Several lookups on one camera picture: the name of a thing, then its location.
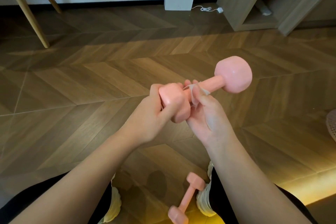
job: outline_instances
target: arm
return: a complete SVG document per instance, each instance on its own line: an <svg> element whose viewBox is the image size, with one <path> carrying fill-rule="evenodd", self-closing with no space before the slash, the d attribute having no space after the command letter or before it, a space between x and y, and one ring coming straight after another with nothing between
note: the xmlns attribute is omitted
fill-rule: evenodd
<svg viewBox="0 0 336 224"><path fill-rule="evenodd" d="M206 147L239 223L309 224L250 158L220 103L194 89L200 104L187 123Z"/></svg>
<svg viewBox="0 0 336 224"><path fill-rule="evenodd" d="M11 223L87 223L108 183L133 150L152 140L183 99L161 111L159 87L152 85L124 126L65 175Z"/></svg>

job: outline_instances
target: white shoe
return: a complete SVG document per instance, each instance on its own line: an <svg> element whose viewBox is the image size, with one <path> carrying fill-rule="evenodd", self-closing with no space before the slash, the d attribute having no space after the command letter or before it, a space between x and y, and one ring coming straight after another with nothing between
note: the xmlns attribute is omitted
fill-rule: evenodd
<svg viewBox="0 0 336 224"><path fill-rule="evenodd" d="M114 220L114 218L117 217L117 215L120 212L120 207L121 207L120 194L118 192L118 189L112 186L112 196L111 196L110 208L105 214L105 216L100 220L99 224L107 223L107 222Z"/></svg>
<svg viewBox="0 0 336 224"><path fill-rule="evenodd" d="M208 177L210 178L210 183L206 185L203 191L199 191L196 196L196 205L197 208L203 213L205 216L211 217L216 215L216 213L211 209L209 202L209 192L211 188L211 173L213 169L213 164L210 161L208 165Z"/></svg>

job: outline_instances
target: black pants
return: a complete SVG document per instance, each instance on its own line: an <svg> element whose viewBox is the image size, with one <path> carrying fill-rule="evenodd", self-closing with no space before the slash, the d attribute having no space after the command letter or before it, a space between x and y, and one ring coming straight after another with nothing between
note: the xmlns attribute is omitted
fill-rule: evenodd
<svg viewBox="0 0 336 224"><path fill-rule="evenodd" d="M282 193L285 194L286 197L288 197L289 200L292 201L292 203L301 211L301 213L303 213L310 220L311 223L318 224L299 199L297 199L288 191L280 187L278 188ZM212 169L211 173L209 202L212 210L222 218L225 224L239 224L215 169Z"/></svg>
<svg viewBox="0 0 336 224"><path fill-rule="evenodd" d="M57 183L64 175L62 174L44 182L33 185L13 197L3 208L0 209L1 224L9 223L28 205ZM279 188L296 207L313 223L318 224L312 217L305 205L288 191ZM216 170L212 170L211 189L209 192L210 206L225 222L225 224L238 224L238 220L230 205L229 199L219 180ZM111 203L111 185L109 184L93 212L89 224L97 224L107 213Z"/></svg>

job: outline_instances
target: forearm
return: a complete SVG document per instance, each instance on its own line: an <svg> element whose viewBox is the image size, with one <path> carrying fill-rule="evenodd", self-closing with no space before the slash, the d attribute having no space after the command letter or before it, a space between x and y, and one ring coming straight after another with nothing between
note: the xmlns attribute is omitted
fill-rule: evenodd
<svg viewBox="0 0 336 224"><path fill-rule="evenodd" d="M234 133L210 144L207 151L240 224L310 223L259 169Z"/></svg>
<svg viewBox="0 0 336 224"><path fill-rule="evenodd" d="M12 223L87 223L113 174L137 146L117 132Z"/></svg>

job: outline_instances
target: dumbbell handle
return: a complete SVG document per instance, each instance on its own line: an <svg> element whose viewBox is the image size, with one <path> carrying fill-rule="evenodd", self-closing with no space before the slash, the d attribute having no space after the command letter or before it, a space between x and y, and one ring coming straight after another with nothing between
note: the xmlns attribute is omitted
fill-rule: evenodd
<svg viewBox="0 0 336 224"><path fill-rule="evenodd" d="M191 185L187 189L187 192L184 194L183 199L180 203L180 206L178 207L181 210L181 212L184 213L186 211L186 209L187 209L187 207L188 207L188 205L189 205L189 203L190 203L190 201L191 201L191 199L192 199L192 197L195 193L195 190L196 189L193 188Z"/></svg>
<svg viewBox="0 0 336 224"><path fill-rule="evenodd" d="M221 87L224 87L225 84L226 84L225 79L221 75L216 75L203 82L200 82L198 85L204 90L214 92L216 90L219 90ZM188 101L191 102L190 89L184 90L183 93L185 94Z"/></svg>

